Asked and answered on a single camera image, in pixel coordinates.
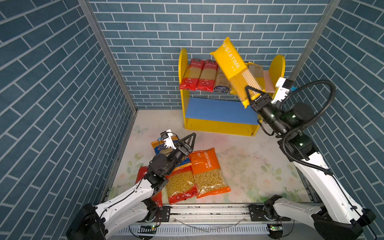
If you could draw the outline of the dark blue spaghetti pack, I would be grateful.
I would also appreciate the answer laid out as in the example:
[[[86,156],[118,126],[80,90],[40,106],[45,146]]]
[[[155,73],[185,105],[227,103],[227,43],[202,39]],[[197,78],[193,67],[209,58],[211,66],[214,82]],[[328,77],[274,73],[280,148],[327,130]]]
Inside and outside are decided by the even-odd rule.
[[[224,72],[221,68],[218,68],[218,72],[215,79],[214,92],[218,93],[230,93],[231,84],[227,80]]]

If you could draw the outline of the red spaghetti pack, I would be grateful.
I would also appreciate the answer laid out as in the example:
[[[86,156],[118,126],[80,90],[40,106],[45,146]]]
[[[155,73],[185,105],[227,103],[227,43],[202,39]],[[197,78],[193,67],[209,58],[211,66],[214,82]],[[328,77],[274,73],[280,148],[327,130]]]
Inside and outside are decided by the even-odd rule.
[[[200,59],[192,59],[180,83],[180,90],[195,91],[200,79],[205,61]]]
[[[214,84],[217,76],[218,64],[214,60],[206,60],[202,73],[198,80],[196,90],[210,92],[214,91]]]

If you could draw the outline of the red fusilli bag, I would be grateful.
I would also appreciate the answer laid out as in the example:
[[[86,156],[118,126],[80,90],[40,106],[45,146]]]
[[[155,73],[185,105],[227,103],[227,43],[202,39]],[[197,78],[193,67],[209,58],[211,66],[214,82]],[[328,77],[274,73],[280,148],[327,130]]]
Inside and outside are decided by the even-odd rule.
[[[171,173],[166,185],[169,204],[195,197],[198,194],[191,166],[180,168]]]

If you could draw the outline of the yellow Pastatime spaghetti pack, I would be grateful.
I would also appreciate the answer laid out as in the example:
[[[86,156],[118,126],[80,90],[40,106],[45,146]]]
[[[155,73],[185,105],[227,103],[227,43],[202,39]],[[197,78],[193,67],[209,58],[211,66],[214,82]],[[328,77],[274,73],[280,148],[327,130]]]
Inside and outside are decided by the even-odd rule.
[[[236,91],[236,89],[235,89],[234,87],[231,87],[230,94],[231,94],[231,95],[235,95],[235,96],[238,95],[238,93],[237,93],[237,91]]]

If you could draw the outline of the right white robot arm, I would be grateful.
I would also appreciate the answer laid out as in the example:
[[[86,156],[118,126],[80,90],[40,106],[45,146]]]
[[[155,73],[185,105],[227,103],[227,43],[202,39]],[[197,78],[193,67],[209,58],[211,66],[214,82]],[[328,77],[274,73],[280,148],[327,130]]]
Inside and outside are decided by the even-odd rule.
[[[290,97],[313,85],[327,85],[330,88],[328,100],[317,113],[305,103],[297,103],[289,110],[283,110],[284,103]],[[264,203],[265,218],[270,221],[289,218],[301,222],[314,228],[325,240],[356,240],[364,227],[370,227],[376,215],[347,193],[327,166],[319,148],[304,133],[330,107],[336,96],[335,85],[320,80],[293,92],[285,86],[280,86],[278,91],[280,96],[271,98],[261,90],[245,87],[250,107],[271,127],[273,131],[270,135],[279,139],[279,148],[310,182],[323,205],[312,207],[274,195]]]

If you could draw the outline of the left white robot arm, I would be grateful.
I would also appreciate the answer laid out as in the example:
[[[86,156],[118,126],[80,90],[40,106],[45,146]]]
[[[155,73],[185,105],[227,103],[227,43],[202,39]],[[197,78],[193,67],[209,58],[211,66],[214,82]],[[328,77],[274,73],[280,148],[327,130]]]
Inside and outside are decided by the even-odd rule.
[[[168,183],[169,176],[194,150],[196,133],[174,143],[174,133],[161,133],[166,147],[172,148],[168,156],[157,154],[149,163],[148,172],[130,189],[104,203],[84,205],[69,226],[69,240],[107,240],[115,233],[136,222],[152,220],[157,205],[151,199]]]

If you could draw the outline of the blue orecchiette pasta bag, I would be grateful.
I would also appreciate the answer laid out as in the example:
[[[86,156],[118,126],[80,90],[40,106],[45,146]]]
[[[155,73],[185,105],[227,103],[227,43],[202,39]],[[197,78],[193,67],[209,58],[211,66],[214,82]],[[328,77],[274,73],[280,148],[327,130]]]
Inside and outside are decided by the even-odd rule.
[[[151,143],[155,154],[164,154],[165,156],[168,156],[174,149],[172,147],[168,147],[164,142],[162,141],[155,141]],[[188,157],[184,157],[182,162],[175,167],[175,171],[190,167],[192,165],[190,159]]]

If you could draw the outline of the yellow shelf with coloured boards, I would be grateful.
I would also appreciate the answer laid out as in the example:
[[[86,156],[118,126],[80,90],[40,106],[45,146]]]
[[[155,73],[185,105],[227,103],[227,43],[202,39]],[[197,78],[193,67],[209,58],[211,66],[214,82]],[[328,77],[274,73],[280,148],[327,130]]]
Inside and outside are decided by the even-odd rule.
[[[284,77],[285,69],[284,56],[277,55],[270,68],[264,71],[261,84],[271,98],[278,94],[281,85],[278,80]],[[252,137],[260,128],[260,117],[251,108],[245,109],[241,102],[193,98],[189,90],[180,92],[184,127],[187,130]]]

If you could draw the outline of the orange Pastatime macaroni bag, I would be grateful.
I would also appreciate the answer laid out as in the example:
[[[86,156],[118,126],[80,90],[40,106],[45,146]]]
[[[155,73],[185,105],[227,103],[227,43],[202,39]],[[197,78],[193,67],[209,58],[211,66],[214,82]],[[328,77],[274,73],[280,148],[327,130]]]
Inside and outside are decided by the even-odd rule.
[[[214,148],[193,152],[189,155],[189,158],[197,185],[198,199],[231,191],[225,181]]]

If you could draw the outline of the aluminium mounting rail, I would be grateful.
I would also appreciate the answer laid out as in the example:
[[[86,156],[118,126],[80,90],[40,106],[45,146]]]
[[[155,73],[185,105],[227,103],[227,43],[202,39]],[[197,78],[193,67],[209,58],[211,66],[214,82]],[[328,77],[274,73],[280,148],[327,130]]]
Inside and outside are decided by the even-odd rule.
[[[199,205],[175,205],[171,206],[169,222],[229,222],[234,220],[251,221],[248,209],[250,204],[199,204]],[[290,218],[291,221],[312,226],[313,215],[322,215],[325,207],[310,206],[294,203],[285,199],[278,199],[274,204],[258,204],[271,207],[278,216]]]

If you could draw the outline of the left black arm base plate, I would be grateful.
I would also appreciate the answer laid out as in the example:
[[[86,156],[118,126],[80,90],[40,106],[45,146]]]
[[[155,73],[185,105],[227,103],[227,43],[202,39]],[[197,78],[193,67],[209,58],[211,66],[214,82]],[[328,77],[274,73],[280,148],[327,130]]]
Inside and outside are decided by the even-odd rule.
[[[151,209],[142,220],[142,222],[169,222],[171,216],[171,206],[162,206],[157,207],[156,209]]]

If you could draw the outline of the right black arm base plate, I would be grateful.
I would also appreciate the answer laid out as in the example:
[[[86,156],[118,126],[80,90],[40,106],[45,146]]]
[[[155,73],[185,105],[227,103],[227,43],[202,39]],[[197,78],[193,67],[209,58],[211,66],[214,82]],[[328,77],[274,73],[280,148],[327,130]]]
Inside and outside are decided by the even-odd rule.
[[[252,222],[289,222],[290,218],[280,217],[277,213],[266,205],[250,204],[248,205]]]

